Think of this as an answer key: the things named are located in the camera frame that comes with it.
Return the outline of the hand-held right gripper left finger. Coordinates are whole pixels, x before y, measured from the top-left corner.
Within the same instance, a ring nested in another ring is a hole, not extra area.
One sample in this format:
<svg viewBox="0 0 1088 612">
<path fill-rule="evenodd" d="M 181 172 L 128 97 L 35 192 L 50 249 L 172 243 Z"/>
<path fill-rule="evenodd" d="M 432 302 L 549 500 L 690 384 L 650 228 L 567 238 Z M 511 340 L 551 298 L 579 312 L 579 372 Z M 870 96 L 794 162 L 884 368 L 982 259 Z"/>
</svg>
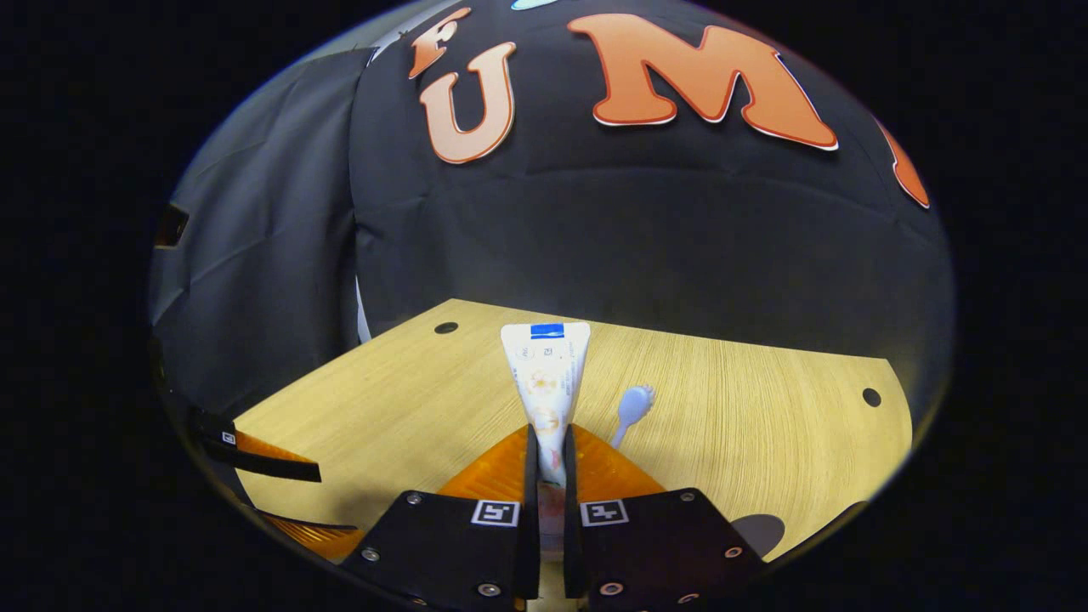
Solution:
<svg viewBox="0 0 1088 612">
<path fill-rule="evenodd" d="M 536 431 L 500 442 L 514 500 L 405 490 L 339 563 L 353 582 L 407 609 L 524 611 L 539 597 Z"/>
</svg>

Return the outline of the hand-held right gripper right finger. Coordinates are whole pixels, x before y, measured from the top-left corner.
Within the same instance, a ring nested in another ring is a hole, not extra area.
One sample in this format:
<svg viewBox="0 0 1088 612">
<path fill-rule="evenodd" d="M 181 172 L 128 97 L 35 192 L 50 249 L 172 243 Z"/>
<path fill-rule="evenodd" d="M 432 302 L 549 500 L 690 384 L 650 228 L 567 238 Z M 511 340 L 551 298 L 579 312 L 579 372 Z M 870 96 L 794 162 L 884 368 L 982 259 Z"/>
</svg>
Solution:
<svg viewBox="0 0 1088 612">
<path fill-rule="evenodd" d="M 762 555 L 697 488 L 588 495 L 590 468 L 568 426 L 564 593 L 579 611 L 708 611 L 766 574 Z"/>
</svg>

